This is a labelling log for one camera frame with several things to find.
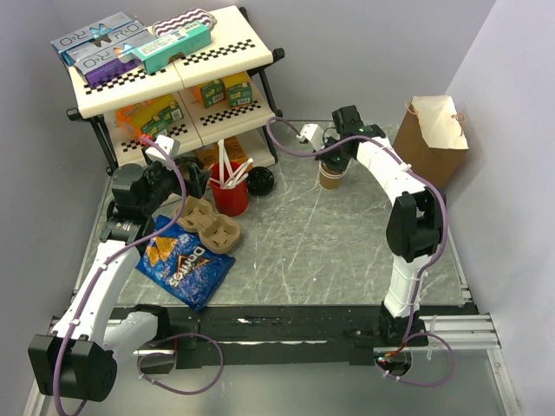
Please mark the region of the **brown pulp cup carrier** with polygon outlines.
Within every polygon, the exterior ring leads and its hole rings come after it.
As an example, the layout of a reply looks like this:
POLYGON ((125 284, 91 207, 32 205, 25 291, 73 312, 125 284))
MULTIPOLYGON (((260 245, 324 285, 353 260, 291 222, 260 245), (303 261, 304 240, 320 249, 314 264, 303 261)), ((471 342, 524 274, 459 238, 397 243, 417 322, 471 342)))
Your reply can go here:
POLYGON ((196 234, 200 242, 216 254, 228 253, 241 237, 239 224, 225 214, 217 213, 205 198, 188 196, 177 224, 196 234))

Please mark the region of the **brown paper cups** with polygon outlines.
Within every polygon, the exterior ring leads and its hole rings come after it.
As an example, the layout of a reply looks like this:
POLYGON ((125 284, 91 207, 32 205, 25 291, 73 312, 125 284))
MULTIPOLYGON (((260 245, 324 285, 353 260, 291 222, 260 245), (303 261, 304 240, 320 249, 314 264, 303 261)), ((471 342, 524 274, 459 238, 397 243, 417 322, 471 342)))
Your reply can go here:
POLYGON ((319 180, 320 185, 325 190, 337 189, 344 177, 345 172, 336 172, 327 167, 322 161, 319 164, 319 180))

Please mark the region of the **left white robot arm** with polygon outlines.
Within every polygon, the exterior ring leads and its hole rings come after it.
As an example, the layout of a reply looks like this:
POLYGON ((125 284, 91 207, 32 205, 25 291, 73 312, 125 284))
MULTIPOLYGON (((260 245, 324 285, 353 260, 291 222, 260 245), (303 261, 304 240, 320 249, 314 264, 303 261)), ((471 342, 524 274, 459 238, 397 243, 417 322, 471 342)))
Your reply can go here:
POLYGON ((176 165, 135 163, 116 169, 95 260, 64 315, 46 335, 35 335, 29 360, 41 394, 101 402, 111 392, 118 367, 147 343, 167 345, 172 335, 167 309, 138 304, 117 326, 108 321, 125 282, 152 238, 153 214, 175 193, 186 196, 176 165))

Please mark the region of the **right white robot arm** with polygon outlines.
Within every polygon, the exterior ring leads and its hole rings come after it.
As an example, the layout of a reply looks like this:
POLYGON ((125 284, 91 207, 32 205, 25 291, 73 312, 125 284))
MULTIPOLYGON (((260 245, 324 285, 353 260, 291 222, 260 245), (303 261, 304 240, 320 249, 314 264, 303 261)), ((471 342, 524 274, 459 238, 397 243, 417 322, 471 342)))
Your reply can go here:
POLYGON ((333 173, 344 172, 351 160, 357 161, 392 204, 386 241, 393 269, 378 332, 388 345, 407 344, 423 330, 418 322, 423 277, 445 248, 445 200, 401 159, 380 127, 364 125, 356 106, 337 109, 332 120, 337 137, 323 136, 314 145, 317 158, 333 173))

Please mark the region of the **black coffee cup lids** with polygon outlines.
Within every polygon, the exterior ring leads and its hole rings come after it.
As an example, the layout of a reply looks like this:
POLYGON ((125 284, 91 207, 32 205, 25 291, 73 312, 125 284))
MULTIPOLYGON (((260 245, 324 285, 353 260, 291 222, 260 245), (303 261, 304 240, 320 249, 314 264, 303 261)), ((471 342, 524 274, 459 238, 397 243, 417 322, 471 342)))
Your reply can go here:
POLYGON ((267 167, 253 167, 247 175, 246 187, 252 196, 267 196, 273 190, 274 184, 274 175, 267 167))

